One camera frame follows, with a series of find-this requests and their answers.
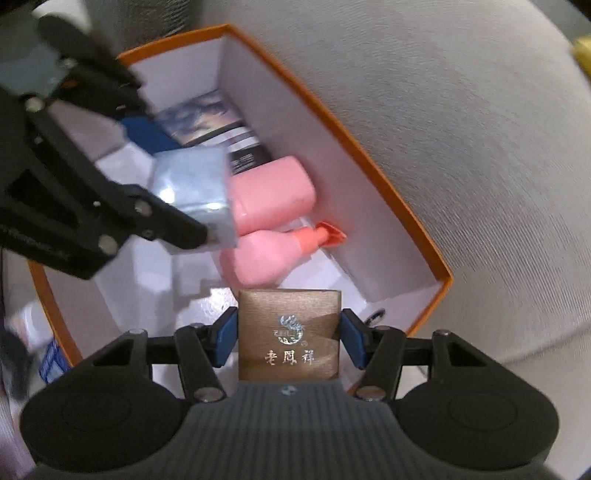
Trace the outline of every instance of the storage box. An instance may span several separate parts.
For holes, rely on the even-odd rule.
[[[220,88],[274,158],[294,155],[302,162],[318,194],[302,222],[329,221],[348,241],[315,253],[282,287],[341,290],[343,308],[361,318],[385,308],[384,323],[410,335],[427,320],[452,283],[437,248],[343,125],[261,46],[222,25],[156,41],[121,60],[145,82],[142,93],[155,112]],[[122,147],[119,125],[72,108],[58,106],[54,114],[109,176],[147,183],[153,159],[132,144]],[[170,335],[189,323],[213,323],[236,304],[215,254],[172,257],[158,242],[140,238],[132,238],[91,281],[34,263],[31,273],[73,364],[130,328]],[[348,386],[359,373],[341,350],[340,376]],[[219,372],[230,391],[237,379],[235,355]],[[154,378],[175,391],[175,375],[174,368],[155,369]]]

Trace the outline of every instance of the metal screw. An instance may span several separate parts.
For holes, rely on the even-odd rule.
[[[119,245],[110,235],[101,235],[99,237],[99,248],[105,255],[113,256],[119,251]]]
[[[65,67],[67,69],[73,69],[74,67],[76,67],[78,65],[78,62],[74,59],[62,59],[61,61],[61,66]]]
[[[145,200],[138,200],[137,202],[135,202],[134,209],[141,216],[149,217],[152,215],[152,207]]]
[[[199,388],[193,396],[195,400],[203,403],[215,403],[223,398],[223,391],[215,387]]]
[[[286,397],[291,397],[292,395],[296,394],[297,388],[293,385],[286,385],[280,390],[280,392],[282,395],[285,395]]]
[[[37,113],[45,108],[45,102],[39,97],[31,97],[25,102],[25,110],[29,113]]]
[[[355,392],[355,395],[365,401],[382,401],[386,398],[386,392],[375,385],[361,387]]]

